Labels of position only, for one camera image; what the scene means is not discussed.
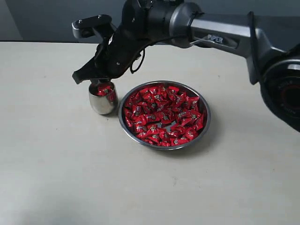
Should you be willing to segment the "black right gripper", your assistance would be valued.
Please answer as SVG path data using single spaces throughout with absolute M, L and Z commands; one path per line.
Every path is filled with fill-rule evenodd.
M 150 45 L 147 25 L 144 23 L 121 23 L 114 30 L 111 23 L 93 29 L 103 41 L 97 47 L 93 60 L 89 60 L 72 78 L 76 84 L 86 80 L 109 83 L 121 77 L 136 60 L 137 55 Z

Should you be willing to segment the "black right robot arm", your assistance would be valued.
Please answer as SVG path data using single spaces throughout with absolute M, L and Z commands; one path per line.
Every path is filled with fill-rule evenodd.
M 251 84 L 259 84 L 269 110 L 300 128 L 300 18 L 218 15 L 182 0 L 127 0 L 120 25 L 108 15 L 72 24 L 76 38 L 99 35 L 95 55 L 72 75 L 76 83 L 121 77 L 140 52 L 156 43 L 215 48 L 246 59 Z

